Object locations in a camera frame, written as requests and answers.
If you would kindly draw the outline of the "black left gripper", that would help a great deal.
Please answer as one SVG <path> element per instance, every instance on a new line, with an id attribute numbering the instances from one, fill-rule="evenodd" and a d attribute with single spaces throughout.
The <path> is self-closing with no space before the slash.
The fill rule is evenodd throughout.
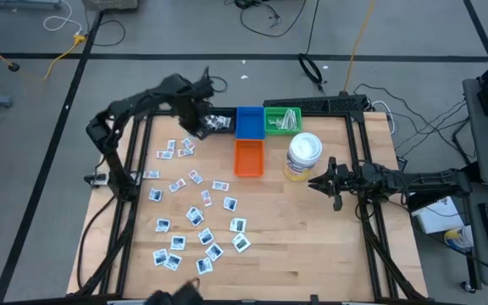
<path id="1" fill-rule="evenodd" d="M 205 139 L 208 136 L 208 128 L 204 126 L 204 117 L 209 112 L 209 101 L 202 98 L 179 97 L 178 116 L 179 123 L 186 129 L 189 137 L 197 138 L 197 131 L 194 127 L 202 127 L 199 130 L 199 138 Z"/>

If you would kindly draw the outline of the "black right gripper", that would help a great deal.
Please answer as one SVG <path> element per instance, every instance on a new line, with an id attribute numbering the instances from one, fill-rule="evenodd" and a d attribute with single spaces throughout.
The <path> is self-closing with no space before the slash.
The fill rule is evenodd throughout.
<path id="1" fill-rule="evenodd" d="M 355 191 L 358 176 L 345 165 L 338 165 L 335 157 L 329 157 L 328 169 L 325 173 L 308 181 L 311 187 L 332 197 L 333 209 L 340 211 L 343 205 L 341 193 L 343 191 Z"/>

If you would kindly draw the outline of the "Lysol wipes canister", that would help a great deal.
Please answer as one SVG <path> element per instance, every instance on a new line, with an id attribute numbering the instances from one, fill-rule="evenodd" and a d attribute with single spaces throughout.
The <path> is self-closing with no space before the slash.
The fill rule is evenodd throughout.
<path id="1" fill-rule="evenodd" d="M 286 154 L 286 178 L 291 181 L 306 180 L 319 161 L 322 149 L 321 140 L 314 134 L 303 132 L 294 136 Z"/>

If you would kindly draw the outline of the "black plastic basket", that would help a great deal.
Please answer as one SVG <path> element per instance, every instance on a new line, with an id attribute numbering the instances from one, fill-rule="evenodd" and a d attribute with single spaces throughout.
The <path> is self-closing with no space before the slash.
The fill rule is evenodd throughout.
<path id="1" fill-rule="evenodd" d="M 213 130 L 208 128 L 208 134 L 234 134 L 236 132 L 236 109 L 235 108 L 211 108 L 207 115 L 231 117 L 230 127 L 228 129 Z"/>

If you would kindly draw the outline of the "blue plastic basket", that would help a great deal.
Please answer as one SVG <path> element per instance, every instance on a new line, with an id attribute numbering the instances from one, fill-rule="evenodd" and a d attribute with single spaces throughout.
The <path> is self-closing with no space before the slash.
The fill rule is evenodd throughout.
<path id="1" fill-rule="evenodd" d="M 265 138 L 263 107 L 238 107 L 236 109 L 236 138 L 245 140 L 263 140 Z"/>

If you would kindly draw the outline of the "orange plastic basket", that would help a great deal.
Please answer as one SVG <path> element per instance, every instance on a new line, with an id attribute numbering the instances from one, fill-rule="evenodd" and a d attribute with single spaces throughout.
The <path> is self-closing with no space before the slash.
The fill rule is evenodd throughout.
<path id="1" fill-rule="evenodd" d="M 234 174 L 238 177 L 263 175 L 264 141 L 237 139 L 235 144 Z"/>

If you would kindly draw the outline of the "green plastic basket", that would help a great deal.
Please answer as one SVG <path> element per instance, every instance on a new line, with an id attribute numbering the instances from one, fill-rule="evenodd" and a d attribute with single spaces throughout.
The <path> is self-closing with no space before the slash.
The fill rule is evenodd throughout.
<path id="1" fill-rule="evenodd" d="M 297 114 L 298 130 L 282 130 L 277 129 L 275 125 L 269 125 L 270 119 L 284 119 L 284 115 L 288 109 L 292 109 Z M 302 131 L 302 113 L 300 108 L 287 107 L 267 107 L 264 109 L 265 118 L 265 133 L 271 136 L 287 136 L 298 134 Z"/>

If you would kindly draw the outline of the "black perforated long box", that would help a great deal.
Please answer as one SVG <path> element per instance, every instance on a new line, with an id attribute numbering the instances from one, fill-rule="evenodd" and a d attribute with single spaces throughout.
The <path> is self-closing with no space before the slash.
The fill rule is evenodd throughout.
<path id="1" fill-rule="evenodd" d="M 300 108 L 305 113 L 315 114 L 366 112 L 370 110 L 370 103 L 365 95 L 273 99 L 265 100 L 263 105 L 264 107 Z"/>

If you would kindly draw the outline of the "silver mounting plate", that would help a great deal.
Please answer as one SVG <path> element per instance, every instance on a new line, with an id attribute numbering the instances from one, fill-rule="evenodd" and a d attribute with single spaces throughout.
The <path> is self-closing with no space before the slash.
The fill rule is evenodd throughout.
<path id="1" fill-rule="evenodd" d="M 98 188 L 99 186 L 105 186 L 108 184 L 108 176 L 104 173 L 86 175 L 84 177 L 84 181 L 91 188 Z"/>

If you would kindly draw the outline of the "white box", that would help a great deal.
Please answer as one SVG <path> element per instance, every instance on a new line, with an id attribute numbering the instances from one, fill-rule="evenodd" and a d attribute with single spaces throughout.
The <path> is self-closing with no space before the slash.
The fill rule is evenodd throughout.
<path id="1" fill-rule="evenodd" d="M 411 212 L 425 234 L 434 234 L 464 226 L 466 213 L 459 212 L 451 197 Z"/>

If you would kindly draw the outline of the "white yellow container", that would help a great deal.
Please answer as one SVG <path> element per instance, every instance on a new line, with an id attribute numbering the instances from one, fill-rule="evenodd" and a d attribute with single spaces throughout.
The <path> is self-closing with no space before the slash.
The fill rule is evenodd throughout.
<path id="1" fill-rule="evenodd" d="M 471 225 L 465 225 L 445 232 L 444 242 L 451 248 L 464 250 L 474 246 L 474 237 Z"/>

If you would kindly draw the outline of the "grey box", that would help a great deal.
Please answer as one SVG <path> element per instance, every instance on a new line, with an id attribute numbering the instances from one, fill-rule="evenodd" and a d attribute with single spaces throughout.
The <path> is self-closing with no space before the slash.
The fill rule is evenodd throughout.
<path id="1" fill-rule="evenodd" d="M 90 11 L 126 10 L 138 7 L 139 0 L 81 0 L 84 7 Z"/>

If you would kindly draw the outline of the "person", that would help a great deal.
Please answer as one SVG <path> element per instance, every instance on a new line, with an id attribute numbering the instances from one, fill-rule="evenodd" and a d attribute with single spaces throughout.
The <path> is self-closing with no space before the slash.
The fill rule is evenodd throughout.
<path id="1" fill-rule="evenodd" d="M 198 277 L 186 281 L 174 293 L 155 291 L 144 305 L 203 305 L 203 297 L 199 292 L 201 281 Z"/>

